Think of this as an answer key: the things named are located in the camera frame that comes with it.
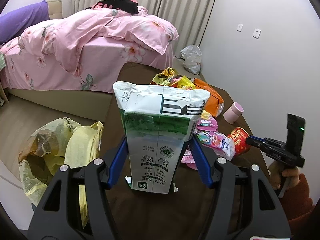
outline pink bottle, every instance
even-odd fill
[[[228,123],[233,124],[242,113],[243,108],[241,105],[234,102],[232,106],[223,114],[223,117]]]

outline pink snack package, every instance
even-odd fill
[[[231,161],[236,153],[233,140],[222,133],[199,130],[197,135],[204,146],[213,148],[218,156],[224,157],[228,161]]]
[[[200,118],[197,124],[198,130],[203,131],[216,131],[218,128],[217,121],[211,116],[209,120]]]
[[[182,157],[181,163],[185,163],[187,164],[187,166],[189,168],[192,168],[194,170],[198,170],[195,160],[193,159],[193,156],[190,152],[190,148],[188,147],[188,149],[186,150],[184,156]]]

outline milk carton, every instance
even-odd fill
[[[132,188],[167,194],[210,93],[122,81],[113,89],[128,142]]]

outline metal screw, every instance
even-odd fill
[[[94,163],[95,165],[100,165],[102,162],[103,162],[103,160],[100,159],[100,158],[95,159],[95,160],[93,161],[93,163]]]
[[[260,168],[259,168],[259,166],[258,166],[257,164],[253,164],[253,165],[251,166],[251,169],[253,169],[254,171],[260,170]]]
[[[225,158],[222,158],[222,157],[218,158],[218,163],[225,164],[226,162],[227,160]]]
[[[62,165],[61,167],[60,167],[60,171],[66,171],[68,169],[68,165]]]

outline dark brown tablecloth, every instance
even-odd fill
[[[149,66],[135,64],[135,66],[132,65],[132,67],[123,70],[118,80],[146,84],[158,72],[159,70]],[[223,113],[232,105],[233,101],[225,90],[213,88],[217,90],[225,101],[223,112],[216,118],[219,126],[218,131],[227,135],[235,127],[239,126],[249,134],[252,134],[242,116],[233,125],[224,120]],[[124,134],[114,97],[110,104],[104,129],[101,153],[115,147]],[[260,150],[256,148],[252,147],[247,153],[234,158],[232,162],[243,167],[257,164],[266,176],[269,176],[263,156]],[[208,214],[214,190],[209,190],[202,184],[197,171],[181,163],[175,177],[175,184],[179,191],[167,195],[130,189],[124,179],[125,176],[130,175],[130,163],[127,159],[118,184],[110,191],[107,191],[109,205],[123,240],[198,239]],[[239,201],[240,188],[236,186],[229,231],[235,229]]]

